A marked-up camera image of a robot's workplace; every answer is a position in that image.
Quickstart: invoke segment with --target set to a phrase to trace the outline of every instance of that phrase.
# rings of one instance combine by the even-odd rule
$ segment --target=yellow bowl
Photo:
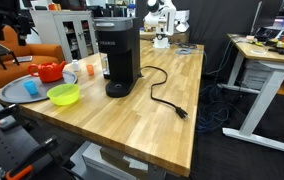
[[[51,88],[47,96],[56,105],[74,103],[80,97],[80,87],[77,84],[62,84]]]

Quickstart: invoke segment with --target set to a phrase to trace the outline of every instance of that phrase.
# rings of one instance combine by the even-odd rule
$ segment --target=white bottle
[[[74,59],[72,60],[72,67],[73,67],[73,71],[80,71],[80,65],[79,65],[79,61]]]

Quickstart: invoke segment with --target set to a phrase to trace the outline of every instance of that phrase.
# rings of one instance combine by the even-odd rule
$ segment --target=cabinet
[[[42,43],[60,44],[68,63],[98,52],[90,11],[31,11]]]

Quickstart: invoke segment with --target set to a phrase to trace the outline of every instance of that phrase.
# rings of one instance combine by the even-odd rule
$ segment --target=black coffee maker
[[[138,19],[102,17],[94,19],[99,51],[107,54],[110,82],[106,94],[130,94],[140,74],[140,35]]]

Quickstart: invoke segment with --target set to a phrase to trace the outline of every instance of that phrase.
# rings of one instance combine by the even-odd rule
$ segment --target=white robot
[[[144,21],[151,27],[156,27],[154,38],[155,48],[169,48],[169,39],[174,33],[174,19],[176,8],[171,0],[148,0],[149,13]]]

